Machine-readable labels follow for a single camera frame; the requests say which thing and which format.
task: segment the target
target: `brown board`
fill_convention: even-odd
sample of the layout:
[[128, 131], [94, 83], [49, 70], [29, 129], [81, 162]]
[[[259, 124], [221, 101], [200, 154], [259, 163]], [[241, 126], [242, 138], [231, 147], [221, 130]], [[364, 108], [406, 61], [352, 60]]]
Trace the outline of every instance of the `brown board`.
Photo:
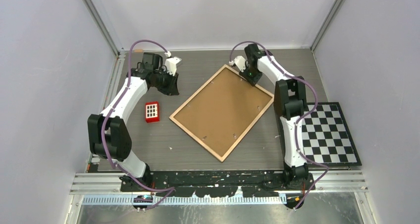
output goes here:
[[273, 97], [224, 65], [169, 119], [223, 162], [273, 103]]

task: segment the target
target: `white square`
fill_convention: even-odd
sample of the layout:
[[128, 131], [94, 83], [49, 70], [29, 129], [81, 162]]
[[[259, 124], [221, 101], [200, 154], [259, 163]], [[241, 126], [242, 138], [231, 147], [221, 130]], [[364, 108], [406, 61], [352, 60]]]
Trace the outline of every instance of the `white square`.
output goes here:
[[305, 152], [305, 155], [307, 156], [307, 155], [313, 155], [314, 154], [314, 152], [313, 152], [313, 150], [312, 150], [312, 148], [311, 147], [304, 147], [303, 148], [303, 151]]
[[322, 105], [322, 108], [324, 109], [325, 112], [330, 112], [331, 111], [330, 105]]
[[331, 131], [332, 139], [341, 139], [338, 131]]
[[309, 142], [311, 143], [311, 147], [319, 147], [318, 140], [310, 140]]
[[327, 123], [331, 124], [331, 125], [334, 125], [335, 124], [334, 118], [333, 117], [327, 117]]
[[321, 155], [329, 155], [328, 147], [323, 146], [323, 147], [320, 147], [319, 149], [321, 150]]
[[324, 133], [323, 132], [315, 132], [315, 134], [316, 134], [316, 138], [318, 140], [325, 139], [325, 136], [324, 136]]
[[309, 140], [309, 134], [307, 132], [302, 132], [302, 140]]
[[319, 118], [326, 118], [327, 116], [325, 115], [325, 112], [323, 112], [323, 111], [319, 111], [319, 112], [316, 112], [317, 114], [318, 114], [318, 117]]
[[314, 125], [306, 125], [306, 130], [308, 132], [315, 132], [315, 127]]
[[352, 146], [349, 139], [341, 139], [341, 143], [343, 143], [343, 146]]
[[356, 163], [356, 162], [357, 162], [357, 160], [356, 160], [356, 156], [355, 156], [355, 155], [353, 155], [353, 154], [351, 154], [351, 155], [347, 155], [347, 160], [348, 160], [349, 162], [351, 162], [351, 163]]
[[329, 129], [329, 125], [327, 125], [327, 124], [323, 124], [323, 125], [321, 125], [321, 128], [322, 128], [322, 131], [331, 131], [331, 130]]
[[322, 155], [314, 155], [314, 161], [318, 163], [324, 163], [324, 159], [322, 158]]
[[333, 139], [326, 139], [325, 142], [327, 143], [327, 147], [334, 147], [334, 140]]
[[344, 150], [344, 147], [342, 147], [342, 146], [337, 146], [337, 147], [335, 147], [335, 149], [337, 150], [337, 154], [339, 154], [339, 155], [345, 155], [346, 154], [346, 151]]
[[332, 111], [332, 116], [333, 117], [341, 117], [340, 113], [338, 111]]
[[346, 131], [346, 128], [344, 127], [344, 124], [337, 124], [337, 130], [338, 131]]
[[332, 163], [340, 163], [340, 158], [338, 158], [338, 155], [334, 154], [334, 155], [329, 155], [331, 157], [331, 162]]
[[321, 121], [317, 117], [312, 118], [312, 123], [314, 125], [321, 125]]

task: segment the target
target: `wall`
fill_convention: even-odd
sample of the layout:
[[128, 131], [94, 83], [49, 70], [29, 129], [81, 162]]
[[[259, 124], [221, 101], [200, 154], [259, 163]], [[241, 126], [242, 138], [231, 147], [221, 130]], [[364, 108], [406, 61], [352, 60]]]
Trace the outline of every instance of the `wall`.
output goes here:
[[346, 0], [315, 52], [381, 223], [419, 223], [419, 0]]
[[[334, 0], [93, 0], [119, 48], [227, 49], [244, 40], [310, 47]], [[152, 45], [139, 48], [154, 49]]]
[[64, 222], [114, 55], [81, 0], [0, 0], [1, 223]]

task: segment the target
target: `checkerboard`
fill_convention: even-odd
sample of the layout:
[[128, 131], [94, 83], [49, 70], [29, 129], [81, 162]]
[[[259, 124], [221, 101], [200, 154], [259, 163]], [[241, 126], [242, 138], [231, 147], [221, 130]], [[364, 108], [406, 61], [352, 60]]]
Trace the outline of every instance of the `checkerboard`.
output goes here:
[[302, 139], [305, 155], [315, 162], [328, 166], [362, 165], [338, 103], [319, 103], [302, 122]]

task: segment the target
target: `purple cable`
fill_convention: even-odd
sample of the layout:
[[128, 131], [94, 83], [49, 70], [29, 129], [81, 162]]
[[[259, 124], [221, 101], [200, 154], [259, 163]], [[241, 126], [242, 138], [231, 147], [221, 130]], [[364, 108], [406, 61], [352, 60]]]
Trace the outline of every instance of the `purple cable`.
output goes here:
[[157, 203], [151, 205], [150, 207], [147, 207], [146, 210], [152, 209], [154, 207], [156, 207], [159, 203], [161, 203], [167, 196], [169, 196], [173, 190], [175, 189], [174, 187], [170, 187], [170, 188], [166, 188], [166, 189], [153, 189], [153, 188], [149, 188], [147, 186], [145, 186], [144, 184], [142, 184], [140, 181], [138, 181], [132, 174], [130, 174], [129, 172], [127, 172], [126, 170], [124, 170], [121, 166], [118, 166], [116, 163], [114, 163], [111, 159], [111, 154], [109, 153], [109, 149], [108, 146], [106, 144], [106, 140], [105, 140], [105, 126], [106, 126], [106, 122], [109, 119], [109, 116], [111, 116], [112, 112], [115, 110], [115, 108], [117, 107], [118, 103], [121, 101], [121, 99], [124, 97], [125, 93], [127, 93], [127, 90], [130, 87], [130, 82], [131, 82], [131, 53], [133, 52], [134, 46], [136, 46], [138, 43], [140, 42], [150, 42], [153, 43], [155, 45], [158, 45], [160, 48], [162, 48], [165, 52], [168, 52], [168, 50], [163, 47], [161, 44], [155, 42], [155, 41], [151, 41], [151, 40], [138, 40], [135, 43], [133, 43], [133, 45], [131, 45], [130, 47], [130, 51], [128, 52], [128, 80], [127, 80], [127, 86], [125, 87], [124, 91], [121, 93], [121, 95], [119, 96], [119, 98], [117, 99], [117, 101], [115, 101], [115, 104], [112, 106], [112, 109], [109, 110], [108, 114], [105, 116], [105, 119], [102, 123], [102, 128], [101, 128], [101, 139], [102, 139], [102, 144], [104, 145], [104, 150], [106, 153], [106, 159], [109, 161], [109, 163], [111, 164], [111, 167], [113, 169], [115, 169], [116, 167], [119, 167], [120, 170], [122, 170], [124, 173], [126, 173], [130, 178], [132, 178], [138, 185], [140, 185], [142, 188], [151, 191], [151, 192], [166, 192], [168, 191], [168, 193]]
[[[304, 114], [303, 116], [301, 116], [301, 117], [299, 117], [297, 120], [296, 120], [296, 122], [295, 122], [295, 127], [297, 126], [297, 124], [299, 124], [299, 122], [303, 119], [303, 118], [305, 118], [306, 116], [308, 116], [309, 114], [311, 114], [315, 109], [316, 109], [316, 107], [318, 106], [318, 96], [317, 96], [317, 94], [316, 94], [316, 91], [315, 91], [315, 89], [312, 87], [312, 85], [310, 85], [307, 81], [305, 81], [305, 80], [303, 80], [303, 79], [301, 79], [301, 78], [298, 78], [298, 77], [295, 77], [295, 76], [292, 76], [292, 75], [290, 75], [290, 74], [287, 74], [287, 73], [285, 73], [284, 72], [284, 70], [282, 70], [272, 59], [271, 59], [271, 56], [269, 56], [269, 53], [268, 53], [268, 51], [267, 51], [267, 49], [263, 46], [263, 45], [261, 45], [260, 43], [258, 43], [258, 42], [253, 42], [253, 41], [244, 41], [244, 42], [240, 42], [240, 43], [238, 43], [236, 46], [234, 46], [233, 48], [232, 48], [232, 50], [230, 51], [230, 55], [229, 55], [229, 61], [232, 61], [232, 54], [233, 54], [233, 50], [235, 50], [235, 48], [237, 48], [239, 45], [241, 45], [241, 44], [244, 44], [244, 43], [254, 43], [254, 44], [257, 44], [257, 45], [259, 45], [263, 50], [264, 50], [264, 52], [265, 52], [265, 54], [267, 55], [267, 57], [268, 57], [268, 60], [270, 60], [270, 62], [271, 62], [271, 64], [272, 65], [274, 65], [274, 67], [276, 67], [282, 74], [284, 74], [284, 76], [286, 76], [286, 77], [288, 77], [288, 78], [290, 78], [290, 79], [295, 79], [295, 80], [297, 80], [297, 81], [299, 81], [299, 82], [302, 82], [302, 83], [304, 83], [311, 91], [312, 91], [312, 93], [314, 94], [314, 98], [315, 98], [315, 104], [314, 104], [314, 107], [309, 111], [309, 112], [307, 112], [306, 114]], [[299, 155], [301, 155], [306, 161], [308, 161], [309, 163], [312, 163], [312, 164], [314, 164], [314, 165], [316, 165], [316, 166], [319, 166], [319, 167], [323, 167], [323, 168], [325, 168], [325, 172], [323, 173], [323, 174], [321, 174], [321, 176], [319, 176], [313, 183], [312, 183], [312, 185], [309, 187], [309, 189], [308, 189], [308, 191], [304, 194], [304, 196], [302, 197], [302, 199], [300, 199], [300, 201], [299, 201], [299, 203], [296, 205], [296, 207], [299, 207], [300, 205], [301, 205], [301, 203], [304, 201], [304, 199], [306, 198], [306, 196], [309, 194], [309, 192], [312, 190], [312, 188], [315, 186], [315, 184], [322, 178], [322, 177], [324, 177], [326, 174], [327, 174], [327, 172], [328, 172], [328, 170], [329, 170], [329, 167], [328, 166], [326, 166], [326, 165], [324, 165], [324, 164], [320, 164], [320, 163], [318, 163], [318, 162], [315, 162], [315, 161], [313, 161], [313, 160], [311, 160], [311, 159], [309, 159], [309, 158], [307, 158], [302, 152], [301, 152], [301, 150], [299, 149], [299, 143], [298, 143], [298, 130], [295, 128], [295, 144], [296, 144], [296, 149], [297, 149], [297, 152], [299, 153]]]

